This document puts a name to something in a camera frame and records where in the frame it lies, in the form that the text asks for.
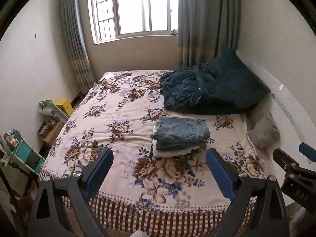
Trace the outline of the light blue denim shorts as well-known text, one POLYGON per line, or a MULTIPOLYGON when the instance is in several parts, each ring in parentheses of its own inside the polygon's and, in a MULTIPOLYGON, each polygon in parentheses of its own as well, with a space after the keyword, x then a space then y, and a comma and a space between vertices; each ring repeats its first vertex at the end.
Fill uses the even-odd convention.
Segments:
POLYGON ((203 146, 210 135, 204 119, 161 117, 152 139, 159 151, 177 151, 203 146))

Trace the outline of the white headboard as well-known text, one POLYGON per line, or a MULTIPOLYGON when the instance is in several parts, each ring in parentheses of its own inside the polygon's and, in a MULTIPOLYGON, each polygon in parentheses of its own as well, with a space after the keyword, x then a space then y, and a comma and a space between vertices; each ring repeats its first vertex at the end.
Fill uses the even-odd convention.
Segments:
POLYGON ((315 124, 312 119, 282 82, 240 51, 236 54, 271 90, 267 104, 280 131, 278 147, 294 158, 300 166, 314 168, 315 163, 301 154, 298 148, 302 142, 315 148, 315 124))

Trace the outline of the grey fluffy pillow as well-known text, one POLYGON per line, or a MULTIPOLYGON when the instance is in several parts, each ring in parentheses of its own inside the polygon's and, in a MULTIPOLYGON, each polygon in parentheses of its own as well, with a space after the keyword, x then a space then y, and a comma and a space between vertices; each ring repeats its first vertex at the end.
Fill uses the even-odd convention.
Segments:
POLYGON ((280 131, 270 112, 270 105, 270 101, 262 100, 246 118, 250 140, 260 151, 267 151, 280 142, 280 131))

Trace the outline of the dark clothes pile on floor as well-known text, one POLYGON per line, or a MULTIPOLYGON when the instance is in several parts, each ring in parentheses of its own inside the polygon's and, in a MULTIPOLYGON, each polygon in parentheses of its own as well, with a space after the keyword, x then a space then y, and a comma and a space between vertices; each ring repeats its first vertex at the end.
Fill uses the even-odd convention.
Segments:
POLYGON ((8 222, 20 236, 28 236, 31 210, 37 193, 37 186, 32 186, 21 197, 14 190, 12 198, 7 190, 1 188, 1 206, 4 215, 8 217, 8 222))

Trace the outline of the brown cardboard box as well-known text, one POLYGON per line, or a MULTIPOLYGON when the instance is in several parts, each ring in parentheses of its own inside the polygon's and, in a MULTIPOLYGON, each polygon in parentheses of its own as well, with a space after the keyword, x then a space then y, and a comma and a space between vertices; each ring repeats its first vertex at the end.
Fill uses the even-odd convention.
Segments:
POLYGON ((61 121, 44 122, 38 130, 38 139, 51 147, 61 132, 64 124, 61 121))

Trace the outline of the teal storage rack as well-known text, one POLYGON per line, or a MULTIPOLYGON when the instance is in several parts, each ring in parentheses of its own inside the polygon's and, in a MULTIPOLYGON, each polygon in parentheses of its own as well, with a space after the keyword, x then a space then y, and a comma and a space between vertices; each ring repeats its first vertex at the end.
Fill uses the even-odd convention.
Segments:
POLYGON ((21 132, 11 129, 3 133, 3 138, 10 148, 9 157, 17 159, 18 162, 39 176, 46 160, 23 138, 21 132))

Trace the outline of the floral bed blanket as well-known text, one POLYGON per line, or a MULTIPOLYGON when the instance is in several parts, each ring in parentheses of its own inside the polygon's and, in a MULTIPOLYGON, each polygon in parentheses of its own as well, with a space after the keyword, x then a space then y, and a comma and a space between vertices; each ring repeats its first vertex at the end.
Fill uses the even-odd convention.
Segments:
POLYGON ((220 221, 223 197, 204 149, 156 158, 155 123, 167 111, 160 93, 163 71, 125 71, 96 82, 59 133, 40 175, 65 178, 93 162, 103 148, 113 165, 92 210, 106 229, 142 230, 149 236, 203 236, 220 221))

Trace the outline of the yellow box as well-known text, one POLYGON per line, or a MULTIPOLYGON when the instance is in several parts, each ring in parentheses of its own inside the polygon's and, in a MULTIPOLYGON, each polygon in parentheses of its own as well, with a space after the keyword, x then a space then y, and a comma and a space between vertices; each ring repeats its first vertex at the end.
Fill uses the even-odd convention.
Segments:
POLYGON ((68 117, 74 112, 71 103, 67 99, 57 99, 55 101, 56 106, 61 109, 68 117))

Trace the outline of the folded white garment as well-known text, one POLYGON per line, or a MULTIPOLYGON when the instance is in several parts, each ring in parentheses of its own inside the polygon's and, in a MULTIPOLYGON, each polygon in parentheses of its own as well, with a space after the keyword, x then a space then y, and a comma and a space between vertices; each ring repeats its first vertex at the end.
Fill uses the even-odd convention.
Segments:
POLYGON ((167 127, 155 125, 151 136, 153 154, 155 157, 185 155, 192 150, 205 147, 210 135, 209 128, 205 124, 167 127))

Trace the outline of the dark teal pillow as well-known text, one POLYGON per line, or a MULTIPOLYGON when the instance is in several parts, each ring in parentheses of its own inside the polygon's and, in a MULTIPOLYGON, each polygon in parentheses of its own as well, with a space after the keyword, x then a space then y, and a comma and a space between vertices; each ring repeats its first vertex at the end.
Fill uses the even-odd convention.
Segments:
POLYGON ((271 92, 234 49, 200 64, 196 77, 201 91, 198 108, 207 115, 247 113, 271 92))

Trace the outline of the grey striped left curtain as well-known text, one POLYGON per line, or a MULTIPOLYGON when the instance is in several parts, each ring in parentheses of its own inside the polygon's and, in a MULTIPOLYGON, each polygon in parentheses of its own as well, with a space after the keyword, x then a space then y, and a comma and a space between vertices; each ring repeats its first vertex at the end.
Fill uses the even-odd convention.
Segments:
POLYGON ((80 92, 86 95, 95 82, 81 27, 79 0, 61 0, 63 31, 74 76, 80 92))

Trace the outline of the grey right curtain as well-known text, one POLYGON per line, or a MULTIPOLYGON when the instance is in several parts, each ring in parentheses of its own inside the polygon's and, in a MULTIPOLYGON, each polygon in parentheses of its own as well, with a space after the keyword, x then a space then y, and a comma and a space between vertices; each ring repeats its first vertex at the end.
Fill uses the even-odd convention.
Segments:
POLYGON ((237 49, 241 0, 179 0, 179 66, 207 63, 226 49, 237 49))

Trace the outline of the window with white frame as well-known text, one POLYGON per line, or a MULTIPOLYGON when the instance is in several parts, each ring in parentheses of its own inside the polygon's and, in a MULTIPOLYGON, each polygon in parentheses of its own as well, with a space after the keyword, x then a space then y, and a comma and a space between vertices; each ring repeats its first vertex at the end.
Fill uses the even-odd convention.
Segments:
POLYGON ((88 0, 95 44, 178 34, 178 0, 88 0))

